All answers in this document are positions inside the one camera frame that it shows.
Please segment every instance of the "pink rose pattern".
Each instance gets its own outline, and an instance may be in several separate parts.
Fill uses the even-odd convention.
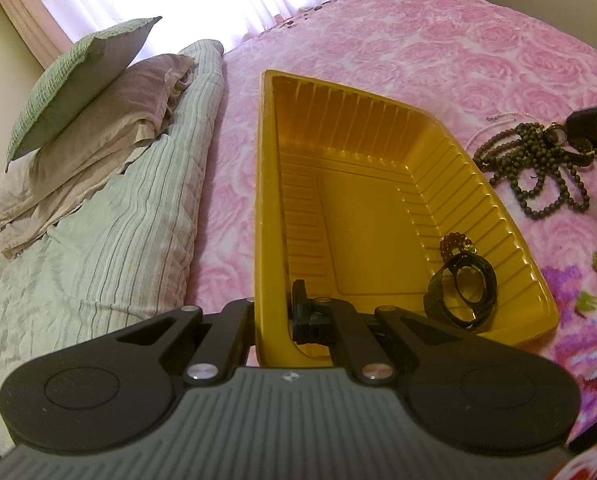
[[[466,143],[507,110],[544,122],[597,105],[597,51],[515,10],[482,0],[335,0],[247,41],[225,56],[226,92],[216,122],[187,300],[210,312],[254,288],[254,189],[261,73],[269,68],[382,94],[434,113]],[[483,134],[470,146],[484,142]],[[543,269],[561,311],[534,351],[576,378],[584,409],[573,434],[597,420],[597,167],[583,174],[592,208],[542,222],[501,200]]]

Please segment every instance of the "pink curtain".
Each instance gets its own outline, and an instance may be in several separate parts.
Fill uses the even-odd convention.
[[[43,68],[72,46],[41,0],[0,0],[0,3]]]

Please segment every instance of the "jewelry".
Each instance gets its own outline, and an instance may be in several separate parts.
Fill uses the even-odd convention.
[[[476,254],[476,248],[473,246],[472,240],[462,233],[450,233],[443,236],[443,239],[440,241],[440,256],[443,258],[443,261],[447,263],[458,253]]]
[[[460,291],[457,277],[458,271],[464,267],[472,267],[472,269],[478,270],[483,277],[485,291],[479,301],[467,300]],[[454,276],[454,285],[456,285],[458,295],[473,312],[472,320],[466,321],[456,317],[445,305],[443,291],[443,271],[445,269],[448,269]],[[458,253],[446,261],[445,265],[429,280],[427,293],[422,300],[425,314],[430,319],[464,328],[465,330],[473,330],[482,325],[493,311],[497,299],[496,287],[496,273],[485,258],[473,253]]]
[[[494,174],[489,180],[492,186],[496,186],[501,180],[508,180],[521,209],[534,220],[545,218],[564,204],[576,212],[585,212],[589,209],[589,195],[574,166],[590,165],[594,160],[595,150],[591,145],[575,145],[574,148],[581,152],[578,154],[567,152],[557,146],[557,143],[561,142],[558,131],[564,130],[565,127],[558,123],[552,123],[548,128],[540,123],[521,123],[485,142],[474,153],[473,161],[483,173],[493,171]],[[512,135],[519,138],[495,146],[497,142]],[[579,189],[582,202],[576,202],[571,197],[560,165],[565,165],[569,179]],[[537,180],[533,189],[523,190],[518,185],[518,176],[527,168],[536,172]],[[540,195],[547,178],[556,182],[560,190],[559,197],[545,208],[533,210],[527,204],[527,200]]]

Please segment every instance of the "striped comforter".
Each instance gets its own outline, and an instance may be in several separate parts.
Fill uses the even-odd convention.
[[[222,53],[213,40],[185,48],[194,79],[165,133],[6,266],[0,387],[24,362],[182,306],[224,88]],[[0,453],[12,446],[0,417]]]

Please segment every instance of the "green pillow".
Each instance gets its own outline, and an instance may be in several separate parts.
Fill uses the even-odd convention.
[[[7,165],[55,139],[125,70],[161,17],[118,23],[78,40],[40,76],[7,149]]]

